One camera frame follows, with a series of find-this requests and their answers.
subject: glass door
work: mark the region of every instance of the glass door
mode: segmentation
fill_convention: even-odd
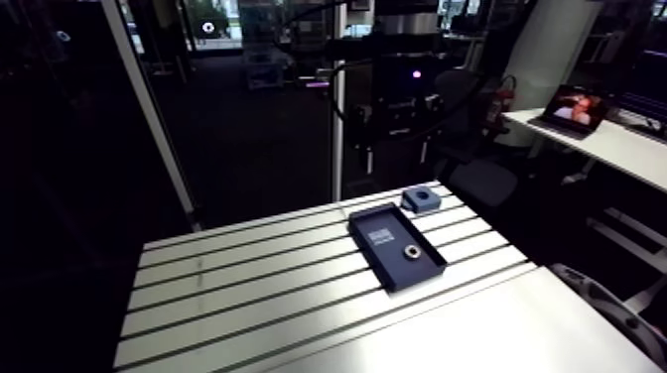
[[[319,4],[123,2],[129,12],[117,13],[150,98],[146,113],[183,171],[196,221],[211,228],[332,200],[331,108],[326,82],[310,84],[332,63],[285,53],[322,51],[332,9],[285,25]]]

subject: monitor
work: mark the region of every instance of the monitor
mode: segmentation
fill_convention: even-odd
[[[667,122],[667,54],[644,51],[627,75],[617,103],[623,109]]]
[[[605,114],[606,105],[601,96],[581,87],[561,85],[542,116],[569,127],[595,130]]]

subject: small black box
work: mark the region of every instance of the small black box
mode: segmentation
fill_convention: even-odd
[[[445,271],[447,261],[393,203],[349,216],[349,232],[388,292],[397,292]]]

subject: laptop screen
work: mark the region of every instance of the laptop screen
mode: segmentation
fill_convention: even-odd
[[[598,128],[605,114],[606,105],[602,97],[583,88],[562,85],[543,115],[571,127],[594,130]]]

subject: white column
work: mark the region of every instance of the white column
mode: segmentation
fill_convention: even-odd
[[[544,107],[566,82],[591,32],[602,3],[587,0],[540,0],[514,46],[505,74],[517,79],[511,110]],[[512,123],[497,142],[528,147],[534,134]]]
[[[347,5],[342,4],[335,7],[335,16],[334,16],[334,28],[333,28],[333,37],[335,39],[342,38],[342,33],[345,31],[345,26],[347,25]],[[344,61],[337,61],[333,63],[333,68],[338,67],[344,63]],[[333,91],[335,92],[335,99],[338,102],[338,107],[345,107],[345,71],[338,73],[335,82]],[[335,112],[332,110],[332,125],[333,125],[333,137],[332,137],[332,200],[338,202],[342,198],[342,156],[343,156],[343,127],[342,120],[335,115]]]

